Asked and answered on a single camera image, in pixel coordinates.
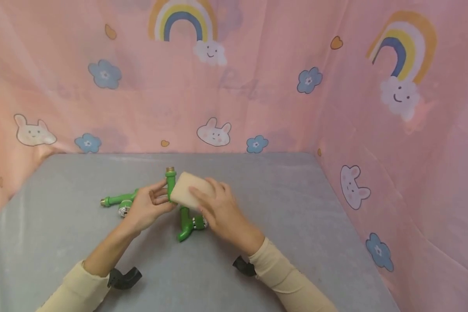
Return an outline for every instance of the cartoon rabbit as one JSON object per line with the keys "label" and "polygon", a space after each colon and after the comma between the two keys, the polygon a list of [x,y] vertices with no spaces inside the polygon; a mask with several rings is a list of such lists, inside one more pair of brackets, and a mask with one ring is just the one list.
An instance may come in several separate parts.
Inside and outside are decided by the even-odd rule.
{"label": "cartoon rabbit", "polygon": [[225,146],[229,144],[231,138],[229,132],[231,130],[231,124],[223,125],[222,128],[217,128],[217,119],[212,117],[208,119],[208,122],[198,128],[198,137],[205,142],[213,146]]}
{"label": "cartoon rabbit", "polygon": [[55,135],[48,131],[46,123],[42,120],[39,120],[37,125],[30,125],[27,123],[26,117],[21,114],[15,114],[14,120],[17,124],[17,140],[24,145],[50,145],[57,141]]}
{"label": "cartoon rabbit", "polygon": [[341,190],[345,200],[354,210],[358,210],[363,200],[371,195],[371,190],[367,187],[359,187],[355,181],[360,175],[359,166],[349,168],[347,165],[341,168],[340,181]]}

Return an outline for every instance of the smiling cloud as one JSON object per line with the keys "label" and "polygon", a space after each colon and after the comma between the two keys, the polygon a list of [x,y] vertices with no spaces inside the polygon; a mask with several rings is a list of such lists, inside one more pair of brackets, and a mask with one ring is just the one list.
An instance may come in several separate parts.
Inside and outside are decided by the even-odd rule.
{"label": "smiling cloud", "polygon": [[387,104],[395,115],[401,115],[404,121],[409,121],[414,116],[414,108],[420,101],[418,87],[411,81],[399,81],[395,76],[390,76],[381,83],[381,100]]}
{"label": "smiling cloud", "polygon": [[224,47],[213,40],[211,41],[198,41],[194,47],[194,53],[199,57],[200,61],[203,63],[208,63],[209,65],[227,65],[227,59],[225,58],[225,49]]}

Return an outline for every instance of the gray table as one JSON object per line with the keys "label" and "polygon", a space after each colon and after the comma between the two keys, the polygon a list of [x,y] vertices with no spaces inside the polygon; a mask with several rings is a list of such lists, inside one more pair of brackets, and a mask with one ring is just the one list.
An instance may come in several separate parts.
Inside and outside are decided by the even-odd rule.
{"label": "gray table", "polygon": [[[398,311],[370,255],[309,154],[54,155],[0,213],[0,312],[34,311],[119,223],[101,198],[155,182],[174,166],[233,187],[241,209],[342,312]],[[231,264],[210,231],[183,243],[178,211],[136,239],[118,264],[143,278],[98,311],[283,311]]]}

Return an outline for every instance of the black clamp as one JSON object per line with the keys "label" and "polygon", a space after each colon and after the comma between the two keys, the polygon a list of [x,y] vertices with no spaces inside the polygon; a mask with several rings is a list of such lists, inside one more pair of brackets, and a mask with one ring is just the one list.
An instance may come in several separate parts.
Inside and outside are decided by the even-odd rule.
{"label": "black clamp", "polygon": [[255,266],[250,262],[246,263],[244,259],[239,256],[233,263],[233,267],[235,267],[239,272],[243,273],[247,277],[252,277],[257,275],[255,272]]}
{"label": "black clamp", "polygon": [[118,269],[112,269],[109,272],[108,287],[119,290],[131,289],[141,278],[142,274],[135,266],[125,275]]}

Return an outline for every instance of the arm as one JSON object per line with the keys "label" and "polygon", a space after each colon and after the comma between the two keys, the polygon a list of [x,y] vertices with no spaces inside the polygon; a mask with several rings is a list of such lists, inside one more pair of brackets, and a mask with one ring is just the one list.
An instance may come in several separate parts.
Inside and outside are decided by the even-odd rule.
{"label": "arm", "polygon": [[210,228],[250,257],[257,279],[279,297],[287,312],[337,312],[333,303],[300,273],[239,210],[230,186],[207,179],[215,189],[210,197],[197,188],[190,192],[201,203]]}
{"label": "arm", "polygon": [[249,258],[257,279],[276,293],[287,312],[337,312],[333,303],[267,238]]}
{"label": "arm", "polygon": [[64,277],[62,285],[37,312],[92,312],[109,292],[109,272],[138,233],[123,221],[84,262]]}
{"label": "arm", "polygon": [[62,285],[37,312],[92,312],[109,292],[109,272],[133,239],[175,205],[168,202],[163,180],[140,188],[123,221],[64,277]]}

